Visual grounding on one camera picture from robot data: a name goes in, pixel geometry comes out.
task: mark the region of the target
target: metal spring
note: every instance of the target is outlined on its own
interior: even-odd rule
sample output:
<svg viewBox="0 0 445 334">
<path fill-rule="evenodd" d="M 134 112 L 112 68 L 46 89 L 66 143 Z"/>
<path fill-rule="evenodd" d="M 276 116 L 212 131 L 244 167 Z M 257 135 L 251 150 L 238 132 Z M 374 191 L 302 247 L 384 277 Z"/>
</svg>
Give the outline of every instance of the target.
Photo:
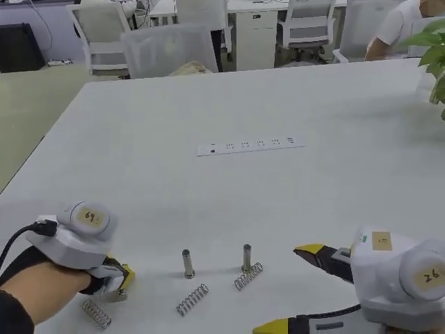
<svg viewBox="0 0 445 334">
<path fill-rule="evenodd" d="M 209 288 L 205 284 L 201 284 L 176 307 L 176 311 L 184 317 L 208 293 Z"/>
<path fill-rule="evenodd" d="M 238 291 L 241 291 L 247 284 L 250 283 L 251 280 L 257 277 L 263 270 L 264 268 L 261 263 L 259 262 L 255 263 L 250 267 L 249 272 L 244 273 L 235 280 L 235 287 L 238 289 Z"/>
<path fill-rule="evenodd" d="M 105 330 L 111 325 L 111 318 L 92 299 L 83 303 L 82 310 L 100 329 Z"/>
</svg>

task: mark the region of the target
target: drawer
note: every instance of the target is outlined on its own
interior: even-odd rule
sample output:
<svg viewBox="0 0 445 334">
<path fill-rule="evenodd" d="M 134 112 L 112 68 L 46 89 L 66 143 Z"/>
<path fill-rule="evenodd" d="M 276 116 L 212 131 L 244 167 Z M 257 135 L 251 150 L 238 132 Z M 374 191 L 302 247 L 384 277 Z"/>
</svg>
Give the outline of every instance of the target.
<svg viewBox="0 0 445 334">
<path fill-rule="evenodd" d="M 249 12 L 236 14 L 236 28 L 242 30 L 276 28 L 278 12 Z"/>
</svg>

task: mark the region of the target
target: green plant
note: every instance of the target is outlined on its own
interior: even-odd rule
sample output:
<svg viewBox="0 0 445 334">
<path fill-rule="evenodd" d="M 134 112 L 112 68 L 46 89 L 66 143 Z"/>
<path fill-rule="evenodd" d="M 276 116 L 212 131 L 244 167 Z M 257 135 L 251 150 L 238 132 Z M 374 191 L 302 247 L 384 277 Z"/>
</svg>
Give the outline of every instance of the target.
<svg viewBox="0 0 445 334">
<path fill-rule="evenodd" d="M 421 33 L 411 35 L 402 42 L 402 45 L 416 45 L 430 47 L 423 55 L 419 66 L 426 66 L 426 72 L 436 78 L 431 90 L 430 102 L 445 104 L 445 19 L 436 19 L 429 23 Z M 442 120 L 445 120 L 445 109 L 442 111 Z"/>
</svg>

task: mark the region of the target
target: wall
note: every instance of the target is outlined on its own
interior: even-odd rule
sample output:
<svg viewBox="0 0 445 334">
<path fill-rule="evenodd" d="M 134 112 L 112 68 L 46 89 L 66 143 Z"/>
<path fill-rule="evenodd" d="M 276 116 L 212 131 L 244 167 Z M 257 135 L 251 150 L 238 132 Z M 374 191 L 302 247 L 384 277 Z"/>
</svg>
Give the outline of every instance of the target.
<svg viewBox="0 0 445 334">
<path fill-rule="evenodd" d="M 65 8 L 67 3 L 36 4 L 35 7 L 48 23 L 53 35 L 52 48 L 42 51 L 49 59 L 71 59 L 75 63 L 83 63 L 82 43 L 74 33 L 73 23 Z M 38 14 L 26 4 L 0 6 L 0 25 L 29 23 L 41 50 L 50 46 L 47 28 Z"/>
</svg>

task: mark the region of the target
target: metal cylinder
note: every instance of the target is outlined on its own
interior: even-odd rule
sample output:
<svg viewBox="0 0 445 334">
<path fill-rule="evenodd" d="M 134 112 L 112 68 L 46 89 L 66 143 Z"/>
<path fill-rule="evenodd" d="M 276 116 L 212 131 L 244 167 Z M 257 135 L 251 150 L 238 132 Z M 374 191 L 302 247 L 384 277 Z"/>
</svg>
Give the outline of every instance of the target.
<svg viewBox="0 0 445 334">
<path fill-rule="evenodd" d="M 188 249 L 184 249 L 182 251 L 182 259 L 184 260 L 184 268 L 186 270 L 184 276 L 190 280 L 191 278 L 195 277 L 195 271 L 192 267 L 192 259 L 190 257 L 190 251 Z"/>
<path fill-rule="evenodd" d="M 243 266 L 241 267 L 241 269 L 243 270 L 243 272 L 247 273 L 250 271 L 251 266 L 250 266 L 250 254 L 252 252 L 252 247 L 249 244 L 246 244 L 243 246 Z"/>
</svg>

